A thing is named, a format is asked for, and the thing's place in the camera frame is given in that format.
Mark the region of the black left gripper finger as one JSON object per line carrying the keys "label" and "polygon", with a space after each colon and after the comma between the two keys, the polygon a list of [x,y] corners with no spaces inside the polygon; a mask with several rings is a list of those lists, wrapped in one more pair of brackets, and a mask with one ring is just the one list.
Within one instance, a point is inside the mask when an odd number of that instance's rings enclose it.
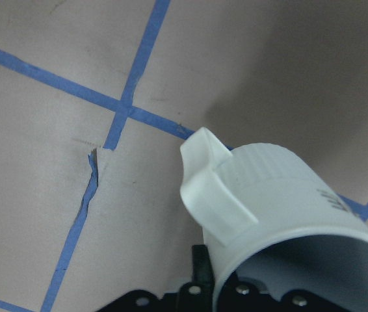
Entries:
{"label": "black left gripper finger", "polygon": [[177,295],[177,311],[212,311],[215,279],[206,245],[191,248],[192,278],[180,287]]}

